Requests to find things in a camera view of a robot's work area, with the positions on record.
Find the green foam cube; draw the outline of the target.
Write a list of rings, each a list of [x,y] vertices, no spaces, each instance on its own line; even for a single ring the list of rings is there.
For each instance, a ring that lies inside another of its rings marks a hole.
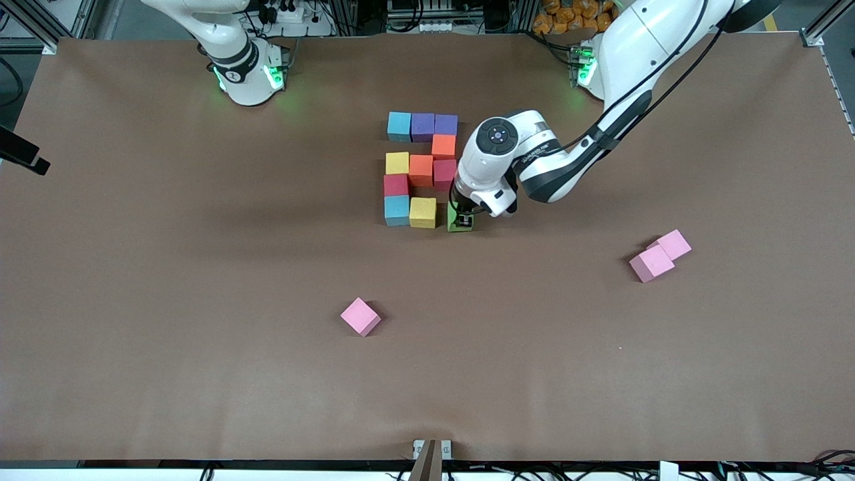
[[[457,203],[449,201],[447,204],[446,228],[448,232],[471,232],[473,229],[456,229]]]

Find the pink foam cube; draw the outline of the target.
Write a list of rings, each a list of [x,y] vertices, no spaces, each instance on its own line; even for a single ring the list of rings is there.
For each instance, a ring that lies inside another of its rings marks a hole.
[[[340,317],[361,337],[368,336],[381,322],[381,315],[360,297],[355,298]]]
[[[642,283],[653,281],[675,268],[674,261],[659,245],[648,247],[632,258],[629,265]]]
[[[647,248],[653,249],[653,247],[659,247],[672,261],[692,251],[692,247],[678,229],[660,236]]]

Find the brown table cover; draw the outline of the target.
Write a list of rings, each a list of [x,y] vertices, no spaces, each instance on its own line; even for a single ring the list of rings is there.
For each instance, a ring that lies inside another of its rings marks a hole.
[[[311,39],[259,108],[205,64],[40,61],[15,130],[51,170],[0,172],[0,460],[855,450],[855,140],[797,34],[722,37],[564,200],[461,234],[385,225],[387,114],[537,109],[568,141],[601,106],[544,47]]]

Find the white power strip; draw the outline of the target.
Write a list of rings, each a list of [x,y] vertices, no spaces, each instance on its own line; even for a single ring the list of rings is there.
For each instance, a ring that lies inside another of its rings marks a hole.
[[[468,10],[462,0],[385,0],[384,19],[389,33],[445,33]]]
[[[253,0],[254,29],[269,37],[332,37],[338,33],[321,0]]]

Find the orange items bag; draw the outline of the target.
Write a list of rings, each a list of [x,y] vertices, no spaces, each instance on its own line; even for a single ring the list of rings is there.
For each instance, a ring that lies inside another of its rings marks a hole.
[[[579,29],[606,31],[623,12],[621,0],[538,0],[531,31],[559,35]]]

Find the aluminium frame profile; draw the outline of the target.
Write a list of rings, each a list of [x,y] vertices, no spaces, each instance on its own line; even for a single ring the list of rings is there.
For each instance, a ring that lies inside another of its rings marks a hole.
[[[825,52],[824,36],[843,16],[855,8],[855,0],[831,0],[831,4],[821,10],[812,21],[799,30],[800,39],[804,47],[818,47],[822,55],[822,61],[830,76],[830,81],[836,99],[842,109],[847,128],[853,140],[855,140],[855,120],[853,120],[849,107],[843,98],[842,91],[838,85],[836,74],[832,70],[828,55]]]
[[[53,55],[64,37],[91,33],[101,0],[0,0],[0,48]]]

